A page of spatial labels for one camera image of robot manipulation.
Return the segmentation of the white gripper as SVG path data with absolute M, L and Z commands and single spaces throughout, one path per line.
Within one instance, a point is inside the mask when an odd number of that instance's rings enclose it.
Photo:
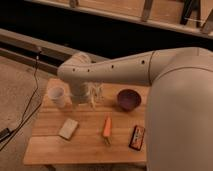
M 69 85 L 70 98 L 74 104 L 84 104 L 89 101 L 89 85 L 85 82 L 73 82 Z

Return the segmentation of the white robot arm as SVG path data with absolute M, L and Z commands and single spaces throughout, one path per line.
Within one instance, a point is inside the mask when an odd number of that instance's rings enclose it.
M 213 51 L 163 49 L 97 63 L 76 53 L 57 76 L 77 102 L 89 82 L 148 86 L 147 170 L 213 171 Z

